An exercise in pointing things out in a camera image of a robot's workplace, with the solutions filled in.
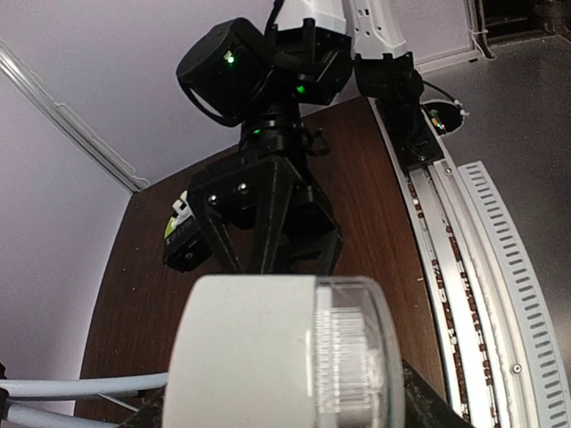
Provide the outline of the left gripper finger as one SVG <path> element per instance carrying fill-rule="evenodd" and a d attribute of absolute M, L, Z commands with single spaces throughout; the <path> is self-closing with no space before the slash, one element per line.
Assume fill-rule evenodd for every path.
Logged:
<path fill-rule="evenodd" d="M 472 428 L 405 359 L 401 361 L 407 428 Z"/>

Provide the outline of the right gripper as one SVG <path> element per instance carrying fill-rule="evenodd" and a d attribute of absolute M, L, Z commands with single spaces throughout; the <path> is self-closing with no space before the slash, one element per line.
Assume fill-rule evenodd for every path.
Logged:
<path fill-rule="evenodd" d="M 311 262 L 315 274 L 332 274 L 342 229 L 307 162 L 329 152 L 321 139 L 285 119 L 244 129 L 236 152 L 191 177 L 193 215 L 163 237 L 163 263 L 190 272 L 214 258 L 224 273 L 266 275 Z"/>

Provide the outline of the white metronome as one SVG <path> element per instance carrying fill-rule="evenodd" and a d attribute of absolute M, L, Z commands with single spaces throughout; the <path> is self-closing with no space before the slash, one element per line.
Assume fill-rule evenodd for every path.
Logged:
<path fill-rule="evenodd" d="M 395 327 L 366 276 L 208 275 L 171 352 L 165 427 L 402 427 Z"/>

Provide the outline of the light blue music stand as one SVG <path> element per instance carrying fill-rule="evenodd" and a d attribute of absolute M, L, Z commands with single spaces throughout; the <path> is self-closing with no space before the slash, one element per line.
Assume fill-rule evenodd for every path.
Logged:
<path fill-rule="evenodd" d="M 1 380 L 1 420 L 22 427 L 113 427 L 113 423 L 30 407 L 30 402 L 102 399 L 132 413 L 139 409 L 126 398 L 142 398 L 164 387 L 167 373 L 78 380 Z"/>

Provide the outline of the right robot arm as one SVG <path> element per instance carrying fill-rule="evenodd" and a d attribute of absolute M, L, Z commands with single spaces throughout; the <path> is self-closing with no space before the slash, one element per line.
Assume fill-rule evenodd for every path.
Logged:
<path fill-rule="evenodd" d="M 424 82 L 387 1 L 277 1 L 264 29 L 244 17 L 211 28 L 176 77 L 205 116 L 240 130 L 236 151 L 173 203 L 162 259 L 178 272 L 209 258 L 229 274 L 285 274 L 305 260 L 334 271 L 342 229 L 308 166 L 330 147 L 302 104 L 327 106 L 354 79 L 406 151 L 426 124 Z"/>

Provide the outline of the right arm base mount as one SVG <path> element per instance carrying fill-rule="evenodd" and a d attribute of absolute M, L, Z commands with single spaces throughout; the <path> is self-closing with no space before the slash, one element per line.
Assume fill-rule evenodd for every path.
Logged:
<path fill-rule="evenodd" d="M 468 115 L 459 105 L 444 100 L 419 105 L 389 105 L 376 100 L 376 107 L 402 171 L 422 169 L 444 158 L 440 136 L 457 130 Z"/>

